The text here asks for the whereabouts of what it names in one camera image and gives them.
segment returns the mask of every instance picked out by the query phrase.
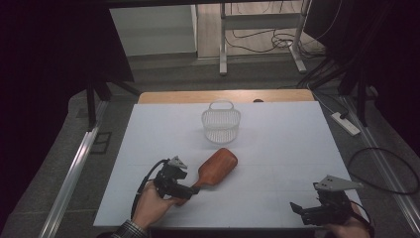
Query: metal frame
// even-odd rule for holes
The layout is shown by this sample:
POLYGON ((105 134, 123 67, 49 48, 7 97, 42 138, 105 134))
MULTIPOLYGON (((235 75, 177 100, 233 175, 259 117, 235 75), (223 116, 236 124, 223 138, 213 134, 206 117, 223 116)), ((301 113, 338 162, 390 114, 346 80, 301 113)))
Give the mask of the metal frame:
MULTIPOLYGON (((348 97, 343 96, 342 100, 349 108, 349 115, 352 117, 352 120, 355 124, 361 129, 362 138, 365 144, 368 147, 378 147, 376 140, 374 139, 373 135, 371 134, 370 130, 360 122, 358 116, 355 114, 355 106, 348 97)), ((385 180, 386 184, 394 190, 404 191, 404 185, 398 179, 398 176, 385 159, 385 155, 381 151, 372 151, 372 156, 376 167, 378 168, 379 172, 381 173, 383 179, 385 180)), ((395 198, 399 208, 405 215, 405 218, 410 225, 412 231, 416 234, 417 237, 420 237, 420 212, 417 206, 414 204, 413 199, 407 195, 399 195, 394 194, 393 197, 395 198)))
POLYGON ((220 39, 220 74, 228 73, 226 31, 227 30, 252 30, 252 29, 290 29, 296 28, 293 44, 289 47, 297 69, 305 73, 306 67, 300 57, 298 44, 302 35, 311 1, 305 1, 301 13, 264 14, 264 15, 226 15, 225 3, 220 4, 221 39, 220 39))
POLYGON ((101 101, 96 111, 96 123, 90 132, 86 132, 84 138, 80 144, 80 147, 73 159, 73 163, 68 170, 67 176, 62 183, 61 189, 59 190, 58 196, 53 203, 50 214, 44 224, 43 229, 40 233, 40 238, 54 237, 61 223, 62 217, 64 216, 65 210, 67 209, 68 203, 77 185, 77 181, 83 170, 84 163, 86 162, 87 156, 89 155, 90 148, 96 138, 99 131, 99 127, 102 123, 103 114, 108 105, 108 102, 101 101))

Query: power strip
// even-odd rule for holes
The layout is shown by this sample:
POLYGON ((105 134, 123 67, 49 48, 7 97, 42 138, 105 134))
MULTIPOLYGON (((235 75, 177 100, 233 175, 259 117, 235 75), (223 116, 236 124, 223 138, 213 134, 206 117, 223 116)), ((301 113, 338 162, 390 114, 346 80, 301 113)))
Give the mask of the power strip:
POLYGON ((341 119, 340 116, 340 112, 336 112, 331 115, 334 121, 336 121, 341 127, 343 127, 347 132, 349 132, 350 135, 356 136, 361 132, 355 125, 353 125, 353 123, 351 123, 346 118, 341 119))

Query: basket handle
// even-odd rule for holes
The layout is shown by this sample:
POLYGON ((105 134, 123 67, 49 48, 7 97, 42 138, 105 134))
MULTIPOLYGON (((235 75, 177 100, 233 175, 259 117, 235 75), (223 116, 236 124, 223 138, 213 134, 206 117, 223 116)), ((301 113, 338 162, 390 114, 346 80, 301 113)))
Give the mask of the basket handle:
POLYGON ((213 103, 230 103, 232 107, 229 108, 229 109, 224 109, 224 110, 232 110, 232 109, 234 109, 234 104, 229 99, 217 99, 217 100, 212 101, 210 103, 210 105, 209 105, 209 109, 215 110, 215 109, 213 109, 211 107, 213 105, 213 103))

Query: human hand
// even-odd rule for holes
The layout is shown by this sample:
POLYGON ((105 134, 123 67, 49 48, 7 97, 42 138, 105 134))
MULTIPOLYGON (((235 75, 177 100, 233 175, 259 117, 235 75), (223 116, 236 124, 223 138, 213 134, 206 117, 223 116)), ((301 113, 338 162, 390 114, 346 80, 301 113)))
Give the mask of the human hand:
MULTIPOLYGON (((355 213, 361 214, 353 203, 352 209, 355 213)), ((327 224, 324 227, 332 231, 337 238, 370 238, 367 228, 354 217, 351 217, 343 225, 327 224)))
POLYGON ((148 182, 143 189, 132 221, 143 229, 163 217, 171 206, 179 202, 179 198, 171 197, 162 199, 158 195, 157 188, 153 182, 148 182))

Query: white wall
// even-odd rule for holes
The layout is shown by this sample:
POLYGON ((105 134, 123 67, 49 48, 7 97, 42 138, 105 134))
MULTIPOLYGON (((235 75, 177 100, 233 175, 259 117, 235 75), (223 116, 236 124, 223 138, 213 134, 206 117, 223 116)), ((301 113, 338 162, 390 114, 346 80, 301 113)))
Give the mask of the white wall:
POLYGON ((110 12, 127 57, 196 52, 194 6, 123 8, 110 12))

